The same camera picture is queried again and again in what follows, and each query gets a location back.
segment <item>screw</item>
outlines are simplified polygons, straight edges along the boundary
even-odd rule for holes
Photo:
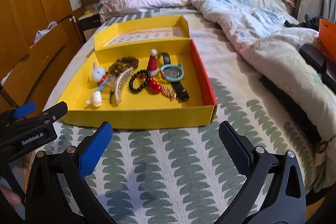
[[[295,157],[295,154],[294,154],[294,152],[292,152],[292,151],[288,151],[287,154],[288,154],[288,156],[290,156],[291,158],[294,158],[294,157]]]
[[[67,148],[67,152],[68,153],[73,153],[73,152],[75,152],[75,150],[76,150],[76,147],[74,147],[73,145],[72,146],[69,146],[68,148]]]
[[[265,149],[261,146],[258,146],[255,148],[255,151],[257,151],[259,154],[265,153]]]
[[[36,156],[37,156],[38,158],[42,158],[43,155],[44,155],[44,152],[43,152],[43,151],[38,151],[38,152],[36,153]]]

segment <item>person's hand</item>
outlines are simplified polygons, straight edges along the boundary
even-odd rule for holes
[[[17,194],[2,185],[0,185],[0,190],[12,206],[21,204],[21,199]]]

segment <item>black strap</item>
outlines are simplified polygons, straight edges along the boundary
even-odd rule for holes
[[[169,56],[168,53],[162,52],[161,55],[163,57],[163,64],[164,65],[171,64],[171,62],[170,62],[170,56]],[[174,90],[176,92],[176,95],[180,99],[181,103],[185,102],[186,100],[189,99],[189,94],[184,89],[184,87],[182,86],[181,82],[174,82],[174,83],[171,83],[171,85],[174,88]]]

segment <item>orange container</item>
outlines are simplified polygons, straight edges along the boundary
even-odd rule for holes
[[[319,40],[336,60],[336,25],[328,20],[321,19],[319,27]]]

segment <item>wooden wardrobe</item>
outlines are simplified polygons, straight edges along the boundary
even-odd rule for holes
[[[34,101],[43,110],[47,99],[83,42],[69,0],[0,0],[0,111]],[[33,47],[37,30],[58,25]]]

